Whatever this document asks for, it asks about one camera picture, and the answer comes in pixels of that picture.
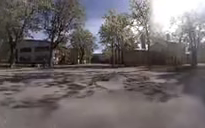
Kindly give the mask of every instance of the window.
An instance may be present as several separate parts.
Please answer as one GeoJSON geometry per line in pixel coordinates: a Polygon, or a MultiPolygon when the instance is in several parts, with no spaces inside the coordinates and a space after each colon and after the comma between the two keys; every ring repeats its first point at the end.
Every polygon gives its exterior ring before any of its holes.
{"type": "Polygon", "coordinates": [[[30,62],[31,61],[31,57],[30,56],[21,56],[20,58],[19,58],[19,60],[21,61],[21,62],[30,62]]]}
{"type": "Polygon", "coordinates": [[[35,57],[35,61],[37,61],[37,62],[39,62],[39,61],[44,62],[44,61],[47,61],[48,58],[49,58],[48,55],[36,56],[36,57],[35,57]]]}
{"type": "Polygon", "coordinates": [[[31,48],[21,48],[20,52],[21,53],[23,53],[23,52],[31,52],[31,48]]]}
{"type": "Polygon", "coordinates": [[[36,47],[35,48],[35,52],[45,52],[45,51],[49,51],[49,47],[36,47]]]}

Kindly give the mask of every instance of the roof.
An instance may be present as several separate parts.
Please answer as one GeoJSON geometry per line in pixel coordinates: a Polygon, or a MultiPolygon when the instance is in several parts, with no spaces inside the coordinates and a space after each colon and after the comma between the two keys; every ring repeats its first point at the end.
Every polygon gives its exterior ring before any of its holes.
{"type": "Polygon", "coordinates": [[[25,39],[25,42],[38,42],[38,43],[49,43],[47,40],[35,40],[35,39],[25,39]]]}

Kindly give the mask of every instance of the building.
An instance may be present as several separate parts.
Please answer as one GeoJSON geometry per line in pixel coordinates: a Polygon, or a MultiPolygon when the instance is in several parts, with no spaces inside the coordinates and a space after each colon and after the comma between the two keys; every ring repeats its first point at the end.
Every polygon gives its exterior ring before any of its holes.
{"type": "MultiPolygon", "coordinates": [[[[50,56],[50,43],[43,40],[24,40],[17,44],[17,63],[39,64],[46,63],[50,56]]],[[[53,61],[58,62],[56,50],[53,51],[53,61]]]]}

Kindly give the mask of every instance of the tree trunk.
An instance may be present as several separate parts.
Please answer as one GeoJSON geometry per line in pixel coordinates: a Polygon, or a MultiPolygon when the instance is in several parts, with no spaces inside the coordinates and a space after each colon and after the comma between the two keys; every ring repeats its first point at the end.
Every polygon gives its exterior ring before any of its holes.
{"type": "Polygon", "coordinates": [[[115,59],[114,59],[114,42],[112,42],[112,44],[111,44],[111,64],[112,64],[112,67],[114,67],[114,64],[115,64],[115,59]]]}
{"type": "Polygon", "coordinates": [[[118,50],[117,50],[117,48],[115,48],[115,50],[114,50],[115,52],[115,54],[114,54],[114,58],[115,58],[115,64],[117,64],[118,63],[118,50]]]}
{"type": "Polygon", "coordinates": [[[79,58],[79,63],[80,63],[80,64],[83,64],[83,55],[80,56],[80,58],[79,58]]]}
{"type": "Polygon", "coordinates": [[[16,49],[16,46],[15,45],[10,45],[10,59],[9,59],[9,63],[10,63],[10,68],[13,68],[15,66],[15,62],[16,62],[16,59],[15,59],[15,49],[16,49]]]}
{"type": "Polygon", "coordinates": [[[146,25],[146,39],[147,39],[147,45],[148,45],[148,54],[147,54],[147,63],[148,63],[148,68],[151,69],[151,53],[150,53],[150,35],[149,35],[149,31],[148,31],[148,28],[147,28],[147,25],[146,25]]]}
{"type": "Polygon", "coordinates": [[[53,67],[53,47],[52,45],[50,46],[50,49],[49,49],[48,66],[50,68],[53,67]]]}
{"type": "Polygon", "coordinates": [[[191,66],[196,67],[197,66],[197,49],[196,47],[192,47],[191,49],[191,66]]]}

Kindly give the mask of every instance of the road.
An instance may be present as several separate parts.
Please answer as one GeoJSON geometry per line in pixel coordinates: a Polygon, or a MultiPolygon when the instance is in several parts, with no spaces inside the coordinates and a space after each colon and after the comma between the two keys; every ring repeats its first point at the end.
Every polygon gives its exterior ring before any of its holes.
{"type": "Polygon", "coordinates": [[[64,127],[205,128],[205,65],[178,73],[137,68],[0,71],[0,128],[64,127]],[[95,75],[103,77],[97,83],[101,87],[85,91],[88,87],[82,84],[95,75]],[[141,79],[143,75],[167,87],[177,86],[181,93],[159,102],[123,90],[124,76],[141,79]],[[66,87],[70,95],[59,95],[66,93],[66,87]]]}

